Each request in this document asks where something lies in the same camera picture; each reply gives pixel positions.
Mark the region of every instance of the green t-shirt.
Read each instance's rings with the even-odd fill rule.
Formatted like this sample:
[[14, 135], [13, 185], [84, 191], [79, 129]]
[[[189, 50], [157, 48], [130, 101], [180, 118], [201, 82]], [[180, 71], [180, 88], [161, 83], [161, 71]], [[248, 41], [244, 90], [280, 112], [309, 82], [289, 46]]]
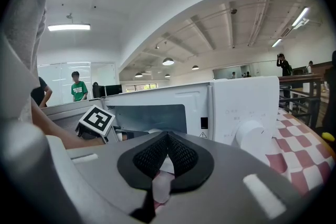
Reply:
[[71, 94], [75, 97], [75, 102], [82, 100], [85, 93], [88, 92], [88, 89], [85, 86], [83, 81], [79, 81], [78, 84], [73, 84], [71, 86]]

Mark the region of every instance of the checkered cloth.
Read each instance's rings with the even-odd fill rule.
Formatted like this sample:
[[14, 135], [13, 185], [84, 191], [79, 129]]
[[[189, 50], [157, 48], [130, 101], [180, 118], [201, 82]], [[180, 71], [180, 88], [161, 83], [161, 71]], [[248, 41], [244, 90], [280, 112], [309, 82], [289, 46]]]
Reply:
[[[329, 145], [282, 109], [278, 111], [276, 127], [264, 162], [288, 178], [302, 195], [324, 184], [336, 161]], [[165, 178], [167, 184], [171, 177], [160, 171], [160, 180]], [[156, 191], [159, 190], [153, 184], [153, 192]], [[166, 202], [154, 201], [155, 212], [159, 213]]]

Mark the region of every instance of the ceiling light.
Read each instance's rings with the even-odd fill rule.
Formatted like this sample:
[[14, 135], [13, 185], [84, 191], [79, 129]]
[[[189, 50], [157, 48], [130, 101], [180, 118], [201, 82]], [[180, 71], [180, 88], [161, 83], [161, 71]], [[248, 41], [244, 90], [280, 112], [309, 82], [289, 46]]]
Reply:
[[162, 62], [164, 66], [170, 66], [174, 63], [174, 60], [172, 58], [165, 58]]
[[301, 12], [301, 14], [299, 15], [299, 17], [292, 24], [292, 26], [296, 26], [300, 22], [300, 20], [303, 18], [303, 16], [307, 13], [308, 10], [309, 10], [309, 8], [304, 8], [303, 11]]
[[138, 72], [138, 73], [135, 74], [135, 77], [136, 78], [141, 78], [141, 77], [143, 77], [143, 75], [140, 72]]
[[90, 66], [77, 66], [77, 67], [69, 67], [69, 68], [90, 68]]
[[65, 24], [65, 25], [49, 25], [49, 31], [59, 30], [90, 30], [89, 24]]
[[272, 48], [275, 47], [276, 45], [278, 45], [281, 41], [282, 41], [282, 39], [279, 38], [279, 39], [273, 44]]

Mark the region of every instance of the warning label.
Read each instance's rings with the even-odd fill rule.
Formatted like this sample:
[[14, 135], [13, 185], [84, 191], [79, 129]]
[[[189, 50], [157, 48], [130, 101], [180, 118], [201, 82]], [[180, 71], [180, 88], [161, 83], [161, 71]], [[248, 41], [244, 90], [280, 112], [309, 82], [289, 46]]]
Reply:
[[201, 133], [200, 138], [207, 138], [204, 132]]

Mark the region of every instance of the computer monitor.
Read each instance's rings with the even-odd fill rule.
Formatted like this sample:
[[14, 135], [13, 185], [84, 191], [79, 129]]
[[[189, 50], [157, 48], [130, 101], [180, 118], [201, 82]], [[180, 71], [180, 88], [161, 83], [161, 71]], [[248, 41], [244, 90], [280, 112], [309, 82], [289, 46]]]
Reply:
[[122, 93], [121, 85], [105, 86], [105, 89], [106, 89], [106, 96]]
[[93, 85], [92, 87], [93, 98], [105, 97], [105, 86]]

